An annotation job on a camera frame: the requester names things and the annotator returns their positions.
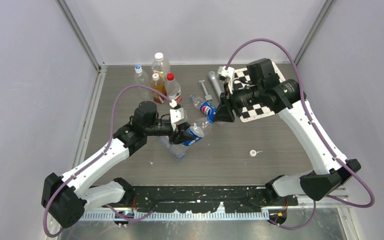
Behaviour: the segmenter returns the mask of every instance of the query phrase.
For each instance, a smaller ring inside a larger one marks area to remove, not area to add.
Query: plastic bottle
[[[207,115],[211,121],[213,120],[214,114],[216,113],[216,107],[209,104],[200,96],[191,95],[190,100],[192,100],[193,106],[196,109]]]
[[[167,74],[170,73],[170,62],[161,52],[155,53],[155,60],[153,61],[151,68],[153,74],[158,74],[161,79],[166,82]]]
[[[213,121],[210,120],[209,116],[194,121],[186,130],[188,133],[195,136],[194,140],[185,141],[181,144],[170,144],[168,136],[159,136],[158,140],[168,148],[168,151],[175,159],[182,161],[186,157],[186,150],[211,132],[212,123]]]
[[[145,85],[147,87],[150,87],[150,79],[148,78],[148,74],[142,70],[142,67],[140,65],[137,65],[134,67],[134,71],[136,72],[134,74],[134,81],[137,84]],[[144,100],[152,100],[153,98],[153,92],[151,90],[148,90],[146,88],[138,87],[139,94]]]
[[[157,90],[158,92],[164,94],[167,96],[167,92],[166,92],[166,87],[164,85],[164,81],[163,79],[160,78],[160,75],[154,73],[152,75],[152,84],[151,84],[151,87],[155,90]],[[154,102],[158,103],[158,104],[163,104],[166,100],[164,98],[162,98],[160,95],[158,95],[156,92],[153,92],[153,100]]]
[[[176,103],[180,103],[182,100],[182,91],[180,89],[180,84],[175,79],[173,73],[167,74],[167,84],[165,85],[165,90],[167,91],[167,97],[171,100],[175,100]]]

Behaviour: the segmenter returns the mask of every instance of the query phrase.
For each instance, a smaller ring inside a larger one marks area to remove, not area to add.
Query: amber liquid
[[[153,89],[157,90],[158,92],[164,94],[165,96],[167,96],[166,86],[164,84],[164,80],[161,77],[157,81],[153,80],[151,87]],[[153,94],[154,102],[156,102],[158,104],[163,104],[166,101],[164,98],[162,98],[156,92],[152,92],[152,94]]]

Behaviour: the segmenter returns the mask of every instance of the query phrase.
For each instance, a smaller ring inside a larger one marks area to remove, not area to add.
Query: red bottle cap
[[[175,79],[175,75],[173,73],[170,72],[169,74],[167,74],[167,80],[171,81],[173,79]]]

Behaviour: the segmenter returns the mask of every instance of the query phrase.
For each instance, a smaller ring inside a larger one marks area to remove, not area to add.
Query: silver cylinder
[[[214,88],[217,99],[220,102],[220,94],[222,94],[222,88],[220,87],[219,80],[217,79],[216,73],[210,71],[208,73],[208,80],[211,82],[212,87]]]

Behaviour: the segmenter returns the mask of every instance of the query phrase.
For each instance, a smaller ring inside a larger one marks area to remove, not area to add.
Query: bottle with brown liquid
[[[152,74],[151,87],[153,89],[157,90],[158,92],[164,94],[165,96],[167,96],[166,86],[164,84],[164,80],[162,78],[160,78],[160,75],[158,75],[157,73]],[[158,104],[163,104],[166,101],[164,98],[162,98],[156,92],[153,92],[152,94],[153,94],[154,102],[156,102]]]

